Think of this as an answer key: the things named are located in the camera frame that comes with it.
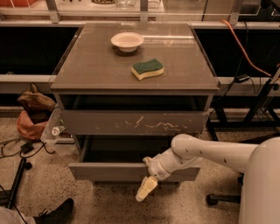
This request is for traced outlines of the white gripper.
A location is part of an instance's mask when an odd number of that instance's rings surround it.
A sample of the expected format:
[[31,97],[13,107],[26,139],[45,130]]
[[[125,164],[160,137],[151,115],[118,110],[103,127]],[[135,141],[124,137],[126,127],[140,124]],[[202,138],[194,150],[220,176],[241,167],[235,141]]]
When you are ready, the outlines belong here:
[[148,168],[149,177],[145,177],[140,185],[136,200],[143,201],[158,185],[158,180],[169,178],[175,171],[188,169],[197,165],[201,157],[180,157],[172,149],[157,154],[155,157],[144,157],[143,162]]

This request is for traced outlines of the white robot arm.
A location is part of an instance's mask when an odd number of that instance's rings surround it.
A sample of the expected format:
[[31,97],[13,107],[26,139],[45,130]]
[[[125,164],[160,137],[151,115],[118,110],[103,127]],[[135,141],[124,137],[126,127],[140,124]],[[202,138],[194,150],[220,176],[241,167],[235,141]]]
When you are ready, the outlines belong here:
[[155,157],[145,157],[149,177],[136,194],[144,200],[158,182],[177,170],[211,160],[243,174],[239,224],[280,224],[280,137],[259,144],[200,140],[180,134],[171,147]]

